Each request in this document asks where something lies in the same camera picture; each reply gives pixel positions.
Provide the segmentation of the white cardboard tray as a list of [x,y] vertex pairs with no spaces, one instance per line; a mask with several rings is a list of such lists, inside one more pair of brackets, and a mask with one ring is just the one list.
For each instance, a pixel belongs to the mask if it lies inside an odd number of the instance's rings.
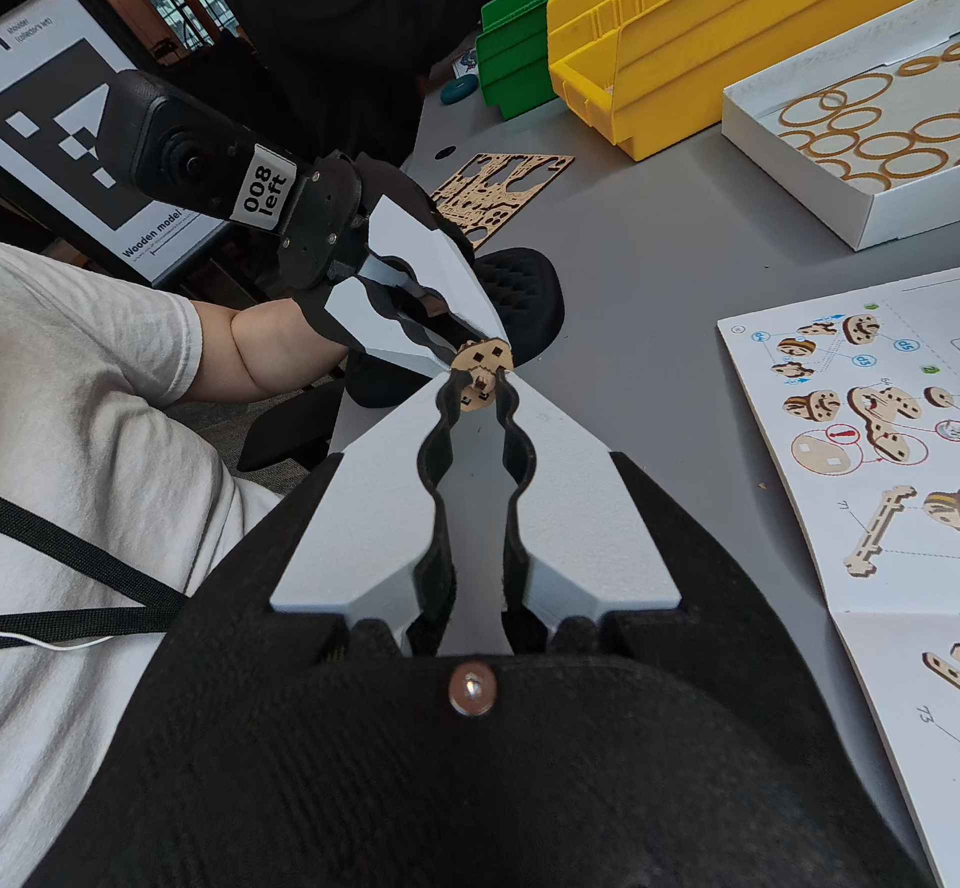
[[851,249],[959,219],[959,167],[868,195],[789,147],[765,116],[815,90],[958,37],[959,0],[915,0],[724,90],[722,133]]

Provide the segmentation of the pile of tan rubber bands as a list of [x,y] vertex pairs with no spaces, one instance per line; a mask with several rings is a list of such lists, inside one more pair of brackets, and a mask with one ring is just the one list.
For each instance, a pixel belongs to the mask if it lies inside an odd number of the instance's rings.
[[762,125],[868,195],[957,167],[958,37],[806,94]]

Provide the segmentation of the illustrated instruction booklet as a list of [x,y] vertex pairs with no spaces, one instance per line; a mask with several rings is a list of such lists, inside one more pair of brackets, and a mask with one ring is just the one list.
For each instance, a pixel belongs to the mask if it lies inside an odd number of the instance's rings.
[[956,887],[958,270],[718,329],[930,866]]

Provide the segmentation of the wooden cutout sheet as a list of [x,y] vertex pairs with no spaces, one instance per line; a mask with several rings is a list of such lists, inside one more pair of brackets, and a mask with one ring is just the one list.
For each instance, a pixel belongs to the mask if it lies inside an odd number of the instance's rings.
[[432,198],[478,250],[574,160],[570,155],[478,153]]

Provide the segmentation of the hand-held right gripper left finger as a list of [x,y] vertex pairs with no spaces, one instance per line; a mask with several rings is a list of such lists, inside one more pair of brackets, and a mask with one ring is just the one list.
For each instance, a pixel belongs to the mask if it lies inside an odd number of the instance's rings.
[[461,373],[436,377],[320,468],[326,486],[270,596],[277,612],[387,625],[406,654],[435,655],[456,580],[438,484],[453,461]]

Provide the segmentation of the yellow plastic bin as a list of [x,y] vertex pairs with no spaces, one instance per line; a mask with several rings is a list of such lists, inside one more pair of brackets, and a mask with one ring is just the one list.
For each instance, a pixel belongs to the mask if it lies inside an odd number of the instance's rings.
[[912,1],[550,0],[550,78],[641,161],[719,122],[727,86]]

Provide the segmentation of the octagonal wooden disc piece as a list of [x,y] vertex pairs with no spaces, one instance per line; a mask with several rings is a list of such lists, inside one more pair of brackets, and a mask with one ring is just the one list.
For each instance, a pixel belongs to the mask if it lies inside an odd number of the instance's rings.
[[450,367],[470,377],[460,395],[461,411],[468,413],[496,401],[498,371],[511,372],[515,364],[509,342],[491,339],[465,342]]

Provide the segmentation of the framed marker sign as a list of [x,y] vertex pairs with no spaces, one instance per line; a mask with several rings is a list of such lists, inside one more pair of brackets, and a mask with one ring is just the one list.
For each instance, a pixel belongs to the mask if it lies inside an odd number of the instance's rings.
[[225,222],[117,184],[97,150],[116,75],[162,68],[106,0],[1,0],[1,194],[113,276],[176,292]]

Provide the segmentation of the grey desk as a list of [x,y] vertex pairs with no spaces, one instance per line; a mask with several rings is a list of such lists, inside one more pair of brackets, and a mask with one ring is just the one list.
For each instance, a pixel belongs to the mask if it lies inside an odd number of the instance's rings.
[[555,100],[504,122],[431,74],[406,172],[433,191],[479,152],[574,156],[481,255],[554,264],[565,320],[519,374],[625,453],[738,562],[784,622],[846,754],[912,859],[927,860],[824,601],[719,320],[958,267],[958,224],[851,251],[718,126],[635,163]]

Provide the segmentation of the black mesh wrist rest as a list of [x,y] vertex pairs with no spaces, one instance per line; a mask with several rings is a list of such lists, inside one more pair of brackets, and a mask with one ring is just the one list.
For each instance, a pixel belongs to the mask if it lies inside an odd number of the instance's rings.
[[[556,339],[566,316],[557,271],[542,253],[511,247],[475,257],[474,274],[506,330],[513,363],[523,366]],[[348,355],[345,392],[359,406],[392,408],[427,384],[427,377],[364,352]]]

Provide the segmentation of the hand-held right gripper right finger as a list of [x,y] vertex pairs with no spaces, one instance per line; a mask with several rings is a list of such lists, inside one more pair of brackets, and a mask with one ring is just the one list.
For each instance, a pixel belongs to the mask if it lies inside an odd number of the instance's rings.
[[562,623],[671,610],[681,594],[613,453],[516,374],[497,375],[502,462],[515,481],[503,553],[502,627],[515,654]]

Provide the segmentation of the black office chair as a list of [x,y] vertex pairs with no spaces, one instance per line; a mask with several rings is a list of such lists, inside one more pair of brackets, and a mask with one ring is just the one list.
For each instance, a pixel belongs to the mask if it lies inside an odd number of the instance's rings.
[[337,379],[306,390],[259,414],[236,464],[242,473],[294,461],[311,471],[328,455],[344,394]]

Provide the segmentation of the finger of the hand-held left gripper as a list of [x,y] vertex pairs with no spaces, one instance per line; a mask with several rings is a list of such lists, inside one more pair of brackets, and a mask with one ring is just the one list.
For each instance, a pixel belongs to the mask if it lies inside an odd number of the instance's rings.
[[428,205],[379,198],[369,217],[366,279],[386,287],[396,309],[446,340],[507,341],[498,312],[471,261],[439,227]]
[[428,378],[450,371],[456,350],[398,311],[386,287],[353,276],[334,286],[325,311],[369,355]]

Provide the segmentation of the person's left forearm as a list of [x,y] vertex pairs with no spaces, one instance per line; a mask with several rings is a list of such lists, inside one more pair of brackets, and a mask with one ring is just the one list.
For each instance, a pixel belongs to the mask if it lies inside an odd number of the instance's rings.
[[201,328],[198,371],[186,402],[252,404],[313,385],[349,350],[318,335],[292,299],[235,311],[194,301]]

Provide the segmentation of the green plastic bin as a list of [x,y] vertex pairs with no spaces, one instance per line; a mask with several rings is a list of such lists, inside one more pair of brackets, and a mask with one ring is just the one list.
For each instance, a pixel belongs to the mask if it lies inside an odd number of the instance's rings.
[[555,97],[547,60],[550,0],[492,0],[482,9],[476,41],[479,87],[504,119]]

